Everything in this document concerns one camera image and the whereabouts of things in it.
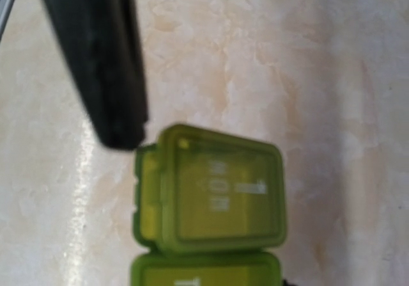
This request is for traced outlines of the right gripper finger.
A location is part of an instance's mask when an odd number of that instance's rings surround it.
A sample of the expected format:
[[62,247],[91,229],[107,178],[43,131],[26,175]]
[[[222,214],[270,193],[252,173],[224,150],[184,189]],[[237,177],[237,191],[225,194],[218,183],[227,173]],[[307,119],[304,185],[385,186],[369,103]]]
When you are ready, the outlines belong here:
[[44,0],[68,68],[101,143],[135,150],[148,102],[135,0]]

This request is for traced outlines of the green weekly pill organizer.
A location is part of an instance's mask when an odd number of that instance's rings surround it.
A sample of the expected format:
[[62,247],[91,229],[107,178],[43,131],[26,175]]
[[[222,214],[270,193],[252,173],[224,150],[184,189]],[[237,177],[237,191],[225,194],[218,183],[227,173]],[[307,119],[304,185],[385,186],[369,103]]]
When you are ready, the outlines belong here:
[[287,235],[273,144],[177,124],[137,150],[131,285],[285,285]]

